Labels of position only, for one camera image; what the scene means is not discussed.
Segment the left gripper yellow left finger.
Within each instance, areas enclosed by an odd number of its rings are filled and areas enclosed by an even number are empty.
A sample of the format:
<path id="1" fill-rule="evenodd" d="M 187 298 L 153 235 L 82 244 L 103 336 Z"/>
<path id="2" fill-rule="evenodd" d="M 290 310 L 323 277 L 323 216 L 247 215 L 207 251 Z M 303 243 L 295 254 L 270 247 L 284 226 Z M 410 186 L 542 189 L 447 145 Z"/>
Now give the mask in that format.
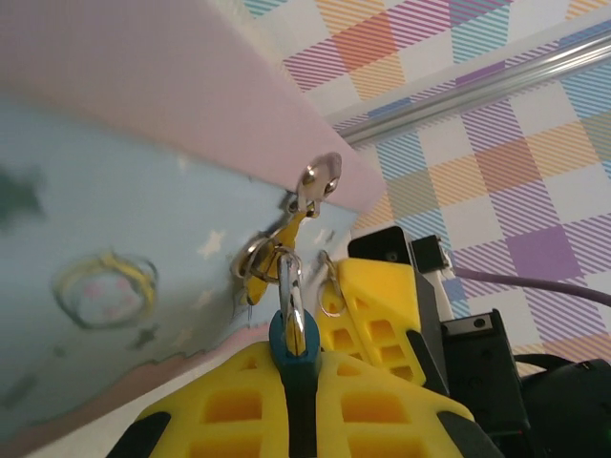
<path id="1" fill-rule="evenodd" d="M 284 387 L 253 343 L 140 412 L 107 458 L 288 458 Z"/>

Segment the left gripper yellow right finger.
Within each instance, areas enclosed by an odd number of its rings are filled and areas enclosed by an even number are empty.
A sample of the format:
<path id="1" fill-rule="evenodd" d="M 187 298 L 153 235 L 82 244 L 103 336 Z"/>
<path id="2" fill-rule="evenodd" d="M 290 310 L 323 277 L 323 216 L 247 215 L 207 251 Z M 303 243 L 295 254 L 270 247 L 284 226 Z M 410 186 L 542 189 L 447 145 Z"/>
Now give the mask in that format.
<path id="1" fill-rule="evenodd" d="M 321 358 L 317 458 L 505 458 L 460 403 L 346 354 Z"/>

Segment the light blue plastic bag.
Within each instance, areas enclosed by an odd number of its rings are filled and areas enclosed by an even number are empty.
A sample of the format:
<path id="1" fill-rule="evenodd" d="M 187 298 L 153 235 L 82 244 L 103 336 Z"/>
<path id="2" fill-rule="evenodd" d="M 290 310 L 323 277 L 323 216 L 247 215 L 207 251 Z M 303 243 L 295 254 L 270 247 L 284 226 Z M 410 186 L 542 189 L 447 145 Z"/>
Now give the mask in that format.
<path id="1" fill-rule="evenodd" d="M 305 276 L 383 191 L 284 59 L 317 0 L 0 0 L 0 458 L 30 453 L 264 332 L 231 265 L 340 154 Z"/>

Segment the yellow plastic tag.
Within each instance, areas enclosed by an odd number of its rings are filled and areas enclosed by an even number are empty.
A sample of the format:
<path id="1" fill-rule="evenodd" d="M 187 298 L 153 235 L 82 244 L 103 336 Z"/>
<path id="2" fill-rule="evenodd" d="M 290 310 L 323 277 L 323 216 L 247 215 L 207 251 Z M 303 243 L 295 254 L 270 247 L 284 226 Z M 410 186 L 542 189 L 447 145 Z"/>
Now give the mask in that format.
<path id="1" fill-rule="evenodd" d="M 314 214 L 312 205 L 305 212 L 288 210 L 275 226 L 250 242 L 237 262 L 237 274 L 242 278 L 242 303 L 256 305 L 267 286 L 278 283 L 280 255 L 294 252 L 302 221 L 314 218 Z"/>

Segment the silver box latch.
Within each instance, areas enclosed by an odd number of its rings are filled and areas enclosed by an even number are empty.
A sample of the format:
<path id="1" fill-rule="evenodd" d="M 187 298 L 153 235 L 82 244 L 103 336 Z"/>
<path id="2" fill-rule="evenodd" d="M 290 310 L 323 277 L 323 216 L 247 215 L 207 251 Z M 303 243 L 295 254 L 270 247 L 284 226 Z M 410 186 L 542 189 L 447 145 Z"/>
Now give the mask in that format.
<path id="1" fill-rule="evenodd" d="M 288 212 L 317 218 L 321 204 L 337 189 L 341 174 L 342 157 L 339 153 L 316 156 L 301 173 L 294 197 L 287 205 Z"/>

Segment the aluminium right corner post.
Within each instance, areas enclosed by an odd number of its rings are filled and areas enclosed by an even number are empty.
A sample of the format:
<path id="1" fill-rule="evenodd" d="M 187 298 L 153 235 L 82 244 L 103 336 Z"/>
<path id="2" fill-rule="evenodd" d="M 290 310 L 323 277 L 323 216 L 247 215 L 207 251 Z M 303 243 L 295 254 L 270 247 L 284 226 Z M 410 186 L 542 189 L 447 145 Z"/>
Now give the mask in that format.
<path id="1" fill-rule="evenodd" d="M 340 137 L 351 147 L 360 148 L 609 61 L 611 31 L 605 31 L 564 49 L 479 77 L 461 87 L 351 126 L 342 130 Z"/>

